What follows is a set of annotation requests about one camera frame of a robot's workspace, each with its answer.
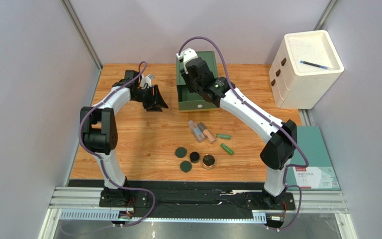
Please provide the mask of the green top drawer box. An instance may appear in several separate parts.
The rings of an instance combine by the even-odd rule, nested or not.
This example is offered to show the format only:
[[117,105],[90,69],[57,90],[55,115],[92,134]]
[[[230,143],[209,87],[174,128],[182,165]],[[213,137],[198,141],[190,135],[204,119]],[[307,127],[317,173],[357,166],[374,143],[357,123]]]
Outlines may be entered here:
[[[217,63],[214,51],[197,51],[198,57],[201,57],[208,64],[209,69],[218,77]],[[181,112],[197,112],[216,110],[217,107],[213,103],[206,102],[198,93],[190,93],[189,89],[181,76],[180,71],[184,68],[183,63],[176,60],[177,73],[177,94],[178,107]]]

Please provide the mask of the clear blue-label bottle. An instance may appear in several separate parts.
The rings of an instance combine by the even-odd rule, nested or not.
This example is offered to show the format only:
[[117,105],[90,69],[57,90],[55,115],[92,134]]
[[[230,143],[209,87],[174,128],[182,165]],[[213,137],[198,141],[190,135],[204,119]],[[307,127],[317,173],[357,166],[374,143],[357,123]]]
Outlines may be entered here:
[[198,142],[205,141],[206,138],[204,134],[202,133],[198,125],[193,120],[188,121],[188,127]]

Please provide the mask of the beige grey-cap tube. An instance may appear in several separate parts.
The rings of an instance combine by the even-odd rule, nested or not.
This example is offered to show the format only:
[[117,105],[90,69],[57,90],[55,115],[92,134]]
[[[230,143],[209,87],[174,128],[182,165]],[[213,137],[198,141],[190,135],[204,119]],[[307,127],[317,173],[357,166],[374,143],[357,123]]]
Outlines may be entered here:
[[207,129],[207,127],[202,122],[199,122],[197,126],[210,144],[213,144],[214,142],[216,142],[216,138],[213,136],[213,134]]

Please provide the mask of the black round jar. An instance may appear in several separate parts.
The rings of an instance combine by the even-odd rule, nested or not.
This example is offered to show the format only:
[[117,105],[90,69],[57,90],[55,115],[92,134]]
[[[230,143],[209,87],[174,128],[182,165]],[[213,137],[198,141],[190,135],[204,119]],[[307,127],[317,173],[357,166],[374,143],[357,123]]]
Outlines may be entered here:
[[190,153],[190,162],[191,163],[198,163],[200,161],[200,154],[198,152],[191,152]]

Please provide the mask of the gold rim compact jar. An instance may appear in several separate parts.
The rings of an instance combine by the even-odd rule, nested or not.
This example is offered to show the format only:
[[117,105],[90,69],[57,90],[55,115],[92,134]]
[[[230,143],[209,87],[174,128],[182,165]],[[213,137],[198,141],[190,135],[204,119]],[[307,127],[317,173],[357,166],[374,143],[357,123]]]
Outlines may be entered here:
[[204,169],[212,169],[215,165],[215,158],[213,155],[206,154],[202,159]]

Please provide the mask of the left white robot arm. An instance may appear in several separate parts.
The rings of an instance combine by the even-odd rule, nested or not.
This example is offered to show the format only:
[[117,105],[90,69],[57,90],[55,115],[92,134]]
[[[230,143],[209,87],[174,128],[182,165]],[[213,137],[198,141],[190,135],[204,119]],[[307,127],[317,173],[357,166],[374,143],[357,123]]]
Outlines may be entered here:
[[80,145],[98,162],[106,192],[125,196],[130,190],[115,150],[118,143],[116,114],[130,101],[142,103],[148,112],[168,109],[158,85],[152,83],[154,78],[152,74],[144,76],[142,72],[127,70],[124,78],[114,83],[100,102],[80,111]]

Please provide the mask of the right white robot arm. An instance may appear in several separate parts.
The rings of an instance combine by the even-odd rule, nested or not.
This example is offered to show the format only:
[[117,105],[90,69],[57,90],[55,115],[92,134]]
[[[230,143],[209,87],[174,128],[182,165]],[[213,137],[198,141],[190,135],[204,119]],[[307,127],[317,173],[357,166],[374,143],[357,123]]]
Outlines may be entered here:
[[192,93],[198,93],[212,103],[240,119],[266,144],[260,158],[267,166],[264,190],[272,197],[285,193],[285,168],[293,157],[297,141],[296,124],[284,122],[248,100],[234,84],[224,77],[216,78],[208,64],[200,57],[180,59],[180,74]]

